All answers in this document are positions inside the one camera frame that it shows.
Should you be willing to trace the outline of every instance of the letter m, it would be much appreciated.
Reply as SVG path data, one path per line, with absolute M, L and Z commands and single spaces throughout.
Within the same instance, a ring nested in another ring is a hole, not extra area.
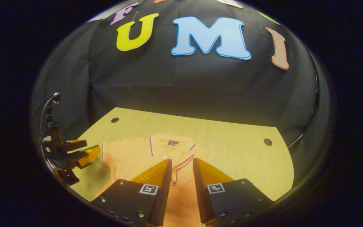
M 241 29 L 243 22 L 240 20 L 220 17 L 210 28 L 196 17 L 180 17 L 173 20 L 173 23 L 179 28 L 177 44 L 171 50 L 173 55 L 191 55 L 196 51 L 196 48 L 190 45 L 190 36 L 205 54 L 210 52 L 218 37 L 221 37 L 221 45 L 216 48 L 220 56 L 251 58 L 250 52 L 245 47 Z

